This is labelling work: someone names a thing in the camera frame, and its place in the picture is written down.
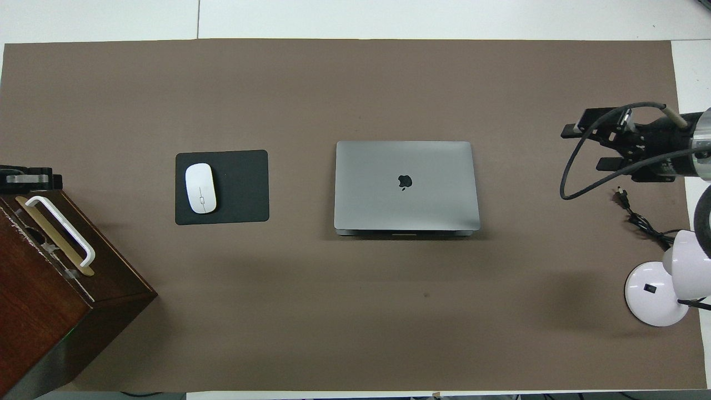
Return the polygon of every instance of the brown desk mat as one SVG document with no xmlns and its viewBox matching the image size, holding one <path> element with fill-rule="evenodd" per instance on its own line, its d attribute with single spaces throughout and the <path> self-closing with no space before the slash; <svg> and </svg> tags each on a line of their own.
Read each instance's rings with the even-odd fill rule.
<svg viewBox="0 0 711 400">
<path fill-rule="evenodd" d="M 675 105 L 669 42 L 11 44 L 2 77 L 3 162 L 63 174 L 160 294 L 80 389 L 705 388 L 697 312 L 627 310 L 662 251 L 610 200 L 688 227 L 683 183 L 557 194 L 584 108 Z M 337 236 L 335 144 L 380 139 L 470 141 L 482 230 Z M 176 154 L 242 149 L 269 152 L 269 221 L 177 226 Z M 584 148 L 570 191 L 611 154 Z"/>
</svg>

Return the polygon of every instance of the handle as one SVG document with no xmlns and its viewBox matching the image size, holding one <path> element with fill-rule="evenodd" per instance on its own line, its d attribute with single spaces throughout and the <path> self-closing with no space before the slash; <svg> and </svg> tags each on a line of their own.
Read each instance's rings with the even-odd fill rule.
<svg viewBox="0 0 711 400">
<path fill-rule="evenodd" d="M 74 238 L 74 240 L 79 243 L 79 246 L 82 246 L 84 251 L 86 251 L 87 255 L 86 257 L 84 257 L 84 261 L 81 262 L 80 267 L 88 267 L 96 256 L 94 248 L 89 244 L 89 242 L 86 241 L 86 239 L 84 239 L 84 236 L 82 236 L 82 234 L 79 233 L 76 228 L 74 228 L 74 225 L 72 225 L 71 222 L 67 221 L 64 215 L 62 215 L 62 212 L 59 211 L 59 209 L 57 209 L 54 204 L 52 204 L 52 201 L 50 201 L 50 199 L 47 199 L 43 196 L 33 196 L 27 202 L 25 202 L 25 205 L 27 207 L 34 207 L 38 202 L 44 204 L 44 206 L 47 207 L 47 210 L 52 213 L 54 218 L 56 218 L 57 221 L 59 221 L 59 223 L 64 226 L 64 229 L 66 229 L 67 232 L 69 232 L 69 234 Z"/>
</svg>

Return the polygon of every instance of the laptop lid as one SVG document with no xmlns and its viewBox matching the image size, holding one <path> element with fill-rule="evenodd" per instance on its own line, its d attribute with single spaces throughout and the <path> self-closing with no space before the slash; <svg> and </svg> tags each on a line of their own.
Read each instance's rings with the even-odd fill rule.
<svg viewBox="0 0 711 400">
<path fill-rule="evenodd" d="M 341 235 L 479 230 L 471 145 L 338 142 L 333 225 Z"/>
</svg>

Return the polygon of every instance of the apple logo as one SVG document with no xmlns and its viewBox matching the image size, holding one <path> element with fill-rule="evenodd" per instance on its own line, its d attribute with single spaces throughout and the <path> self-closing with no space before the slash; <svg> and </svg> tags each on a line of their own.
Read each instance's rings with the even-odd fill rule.
<svg viewBox="0 0 711 400">
<path fill-rule="evenodd" d="M 397 180 L 400 181 L 400 187 L 402 190 L 407 189 L 408 187 L 412 186 L 412 178 L 410 178 L 409 175 L 400 175 L 397 177 Z"/>
</svg>

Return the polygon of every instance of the wooden box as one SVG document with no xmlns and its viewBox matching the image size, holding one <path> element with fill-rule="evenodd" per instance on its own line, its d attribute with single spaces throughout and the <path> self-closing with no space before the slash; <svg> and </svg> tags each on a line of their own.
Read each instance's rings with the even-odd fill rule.
<svg viewBox="0 0 711 400">
<path fill-rule="evenodd" d="M 0 196 L 3 400 L 74 379 L 155 297 L 63 191 Z"/>
</svg>

